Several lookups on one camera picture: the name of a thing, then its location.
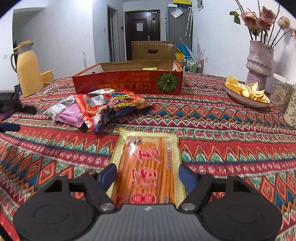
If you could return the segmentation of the white silver snack packet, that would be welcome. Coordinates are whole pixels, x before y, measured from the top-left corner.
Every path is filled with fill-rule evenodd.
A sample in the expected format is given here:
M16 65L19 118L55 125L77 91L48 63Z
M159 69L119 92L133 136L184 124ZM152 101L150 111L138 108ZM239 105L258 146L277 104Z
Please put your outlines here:
M60 102L54 104L50 108L48 108L45 111L45 115L47 115L53 121L56 121L59 114L61 114L67 107L69 107L71 104L73 104L74 101L75 101L74 95L70 95L70 96L62 99Z

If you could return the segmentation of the orange stick snack pack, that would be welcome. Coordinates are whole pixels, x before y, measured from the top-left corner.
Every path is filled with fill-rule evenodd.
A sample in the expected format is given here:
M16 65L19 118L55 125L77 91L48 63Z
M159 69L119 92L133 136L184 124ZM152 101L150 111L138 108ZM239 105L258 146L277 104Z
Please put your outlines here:
M117 207L124 204L175 204L186 191L179 178L179 139L170 133L119 130L111 161L117 167L107 194Z

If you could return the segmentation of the pink snack packet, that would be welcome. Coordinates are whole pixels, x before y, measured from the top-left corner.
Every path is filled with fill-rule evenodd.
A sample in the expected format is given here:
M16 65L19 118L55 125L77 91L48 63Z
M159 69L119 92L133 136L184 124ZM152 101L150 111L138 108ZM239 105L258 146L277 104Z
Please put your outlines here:
M57 115L56 121L80 128L83 123L83 117L77 103L68 106L64 111Z

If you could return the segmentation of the red snack packet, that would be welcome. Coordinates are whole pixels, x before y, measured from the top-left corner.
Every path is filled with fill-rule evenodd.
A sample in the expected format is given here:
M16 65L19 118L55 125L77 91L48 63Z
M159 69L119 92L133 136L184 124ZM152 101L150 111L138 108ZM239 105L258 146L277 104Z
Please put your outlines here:
M111 95L76 94L74 97L86 126L97 133L108 121Z

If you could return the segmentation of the orange blue snack bag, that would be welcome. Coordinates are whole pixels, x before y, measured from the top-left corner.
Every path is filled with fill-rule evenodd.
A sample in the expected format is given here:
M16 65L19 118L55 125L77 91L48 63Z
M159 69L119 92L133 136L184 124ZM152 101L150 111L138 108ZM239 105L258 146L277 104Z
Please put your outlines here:
M140 95L132 91L123 90L110 95L107 109L109 116L118 117L136 110L150 108L151 106L152 104L147 102Z

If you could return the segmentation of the yellow thermos jug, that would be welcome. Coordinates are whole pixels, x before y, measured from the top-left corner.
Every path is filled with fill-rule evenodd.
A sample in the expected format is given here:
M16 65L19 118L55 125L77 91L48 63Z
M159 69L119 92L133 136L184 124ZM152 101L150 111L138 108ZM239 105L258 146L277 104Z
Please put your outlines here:
M44 87L33 44L30 40L24 41L11 54L11 67L18 75L23 97L31 96Z

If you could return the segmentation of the yellow cup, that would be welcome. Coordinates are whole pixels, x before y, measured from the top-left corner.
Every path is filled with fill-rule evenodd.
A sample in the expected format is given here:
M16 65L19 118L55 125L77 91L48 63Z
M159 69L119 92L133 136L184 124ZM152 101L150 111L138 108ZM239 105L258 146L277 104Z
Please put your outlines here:
M40 74L43 86L47 86L54 81L52 70Z

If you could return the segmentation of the patterned red tablecloth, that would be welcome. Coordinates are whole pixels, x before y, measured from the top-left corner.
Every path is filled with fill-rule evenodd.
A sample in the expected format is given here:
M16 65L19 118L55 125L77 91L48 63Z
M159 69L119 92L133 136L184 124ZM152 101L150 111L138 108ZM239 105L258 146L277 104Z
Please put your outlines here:
M295 240L295 129L275 107L256 110L232 100L223 77L184 74L181 95L148 95L150 110L121 116L92 133L44 114L75 93L71 77L57 79L23 103L35 115L6 119L19 132L1 134L1 225L18 240L13 215L53 177L77 178L108 165L118 131L166 132L179 138L182 161L216 177L237 174L282 213L278 240Z

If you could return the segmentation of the plate of orange peels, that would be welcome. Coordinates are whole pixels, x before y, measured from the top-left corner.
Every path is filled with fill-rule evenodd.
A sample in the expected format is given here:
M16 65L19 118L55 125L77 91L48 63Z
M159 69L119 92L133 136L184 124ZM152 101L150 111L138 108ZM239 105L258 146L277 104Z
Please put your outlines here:
M265 90L258 90L258 82L248 86L240 83L237 78L228 76L224 82L225 90L234 100L251 108L266 108L270 99L266 96Z

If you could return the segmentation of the speckled white bottle vase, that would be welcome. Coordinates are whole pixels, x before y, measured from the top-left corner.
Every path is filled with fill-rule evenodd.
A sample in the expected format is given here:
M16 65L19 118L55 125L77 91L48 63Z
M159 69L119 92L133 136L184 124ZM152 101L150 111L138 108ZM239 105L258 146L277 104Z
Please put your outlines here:
M283 115L284 120L292 126L296 128L296 88L294 88L290 101L288 103L287 109L285 110L285 114Z

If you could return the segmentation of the red cardboard snack box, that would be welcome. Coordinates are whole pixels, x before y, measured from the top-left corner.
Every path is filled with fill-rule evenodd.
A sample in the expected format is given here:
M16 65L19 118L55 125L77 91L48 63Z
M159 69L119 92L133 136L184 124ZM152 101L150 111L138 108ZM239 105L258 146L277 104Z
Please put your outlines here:
M179 95L183 71L173 60L98 63L72 76L77 94L111 88L136 94Z

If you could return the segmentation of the pink textured vase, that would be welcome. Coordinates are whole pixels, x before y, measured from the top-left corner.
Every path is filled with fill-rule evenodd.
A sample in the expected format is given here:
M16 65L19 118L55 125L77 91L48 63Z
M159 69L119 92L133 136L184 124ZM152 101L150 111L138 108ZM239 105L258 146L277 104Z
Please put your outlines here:
M246 68L248 75L245 84L258 83L258 90L265 89L267 78L271 77L274 49L260 41L250 40Z

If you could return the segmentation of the dark entrance door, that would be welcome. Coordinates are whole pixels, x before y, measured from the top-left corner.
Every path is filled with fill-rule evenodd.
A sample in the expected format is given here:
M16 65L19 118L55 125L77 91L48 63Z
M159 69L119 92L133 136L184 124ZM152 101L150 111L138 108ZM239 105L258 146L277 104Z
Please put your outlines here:
M125 49L127 61L132 60L133 41L160 41L160 10L125 12Z

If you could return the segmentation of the grey refrigerator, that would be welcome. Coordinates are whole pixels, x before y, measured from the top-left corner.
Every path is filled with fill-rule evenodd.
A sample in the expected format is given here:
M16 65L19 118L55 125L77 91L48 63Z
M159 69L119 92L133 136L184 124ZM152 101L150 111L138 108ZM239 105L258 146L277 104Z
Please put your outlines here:
M177 8L169 6L166 8L166 40L175 42L176 46L178 44L185 44L191 49L192 36L189 36L189 32L185 35L190 9L180 8L182 13L175 18L172 12L176 10Z

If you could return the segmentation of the dried pink roses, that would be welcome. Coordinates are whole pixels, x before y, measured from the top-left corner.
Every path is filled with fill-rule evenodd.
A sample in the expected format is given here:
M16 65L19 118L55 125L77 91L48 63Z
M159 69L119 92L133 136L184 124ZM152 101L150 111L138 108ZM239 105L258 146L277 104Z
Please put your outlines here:
M284 37L290 35L295 39L295 28L291 27L290 19L279 16L280 6L274 13L271 9L261 6L257 1L259 12L256 13L249 8L244 9L242 4L235 0L238 8L230 11L234 23L243 23L248 28L248 33L252 41L259 41L270 48L274 48Z

